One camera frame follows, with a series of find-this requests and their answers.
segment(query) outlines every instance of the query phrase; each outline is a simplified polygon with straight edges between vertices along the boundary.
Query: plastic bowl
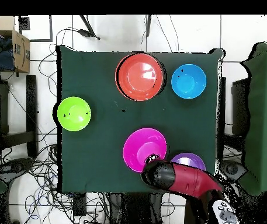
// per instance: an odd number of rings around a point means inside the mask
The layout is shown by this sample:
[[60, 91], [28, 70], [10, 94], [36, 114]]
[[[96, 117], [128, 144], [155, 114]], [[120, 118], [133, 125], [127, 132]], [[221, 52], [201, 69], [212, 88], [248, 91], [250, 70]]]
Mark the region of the plastic bowl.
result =
[[187, 165], [190, 167], [195, 167], [197, 169], [206, 171], [206, 167], [202, 159], [193, 153], [180, 153], [176, 155], [171, 160], [171, 162]]
[[68, 97], [58, 106], [57, 118], [61, 126], [67, 131], [80, 131], [91, 120], [91, 109], [82, 98]]
[[125, 164], [135, 172], [141, 173], [145, 161], [155, 154], [164, 159], [167, 153], [167, 142], [164, 136], [152, 128], [143, 128], [132, 133], [123, 148]]
[[185, 64], [173, 73], [171, 84], [179, 97], [194, 99], [203, 93], [206, 87], [206, 75], [200, 67], [194, 64]]
[[159, 62], [145, 53], [124, 57], [115, 72], [116, 86], [130, 100], [144, 101], [162, 89], [164, 74]]

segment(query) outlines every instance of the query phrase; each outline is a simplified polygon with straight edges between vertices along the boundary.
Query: blue bowl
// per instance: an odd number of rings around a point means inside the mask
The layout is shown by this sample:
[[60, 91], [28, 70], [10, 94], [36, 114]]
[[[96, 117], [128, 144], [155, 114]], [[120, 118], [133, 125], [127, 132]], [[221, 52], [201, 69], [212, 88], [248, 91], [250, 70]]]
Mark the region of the blue bowl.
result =
[[183, 99], [194, 99], [203, 93], [206, 87], [204, 71], [194, 65], [181, 65], [172, 75], [172, 88]]

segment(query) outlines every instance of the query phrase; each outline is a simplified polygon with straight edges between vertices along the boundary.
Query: cardboard box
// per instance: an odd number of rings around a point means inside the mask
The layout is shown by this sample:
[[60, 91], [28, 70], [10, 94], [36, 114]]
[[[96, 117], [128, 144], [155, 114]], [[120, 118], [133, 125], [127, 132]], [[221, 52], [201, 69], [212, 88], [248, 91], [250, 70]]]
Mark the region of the cardboard box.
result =
[[14, 16], [0, 16], [0, 34], [12, 39], [15, 72], [29, 73], [30, 41], [15, 30]]

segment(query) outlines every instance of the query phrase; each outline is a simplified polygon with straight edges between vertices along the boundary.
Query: green bowl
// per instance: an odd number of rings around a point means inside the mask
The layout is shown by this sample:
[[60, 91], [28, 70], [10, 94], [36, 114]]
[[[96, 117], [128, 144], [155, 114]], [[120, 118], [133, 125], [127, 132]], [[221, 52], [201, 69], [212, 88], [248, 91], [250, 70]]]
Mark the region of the green bowl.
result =
[[89, 104], [79, 97], [64, 99], [57, 109], [57, 119], [67, 131], [80, 131], [91, 120]]

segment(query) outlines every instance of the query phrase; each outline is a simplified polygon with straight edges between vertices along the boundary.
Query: magenta bowl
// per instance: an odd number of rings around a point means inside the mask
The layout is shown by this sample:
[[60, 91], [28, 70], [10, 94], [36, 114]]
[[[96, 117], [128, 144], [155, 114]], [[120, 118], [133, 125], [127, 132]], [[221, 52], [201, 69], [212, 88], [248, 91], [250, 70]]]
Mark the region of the magenta bowl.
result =
[[164, 159], [167, 154], [167, 142], [155, 129], [138, 129], [127, 138], [124, 144], [123, 159], [135, 172], [143, 171], [145, 161], [152, 154], [158, 155], [161, 159]]

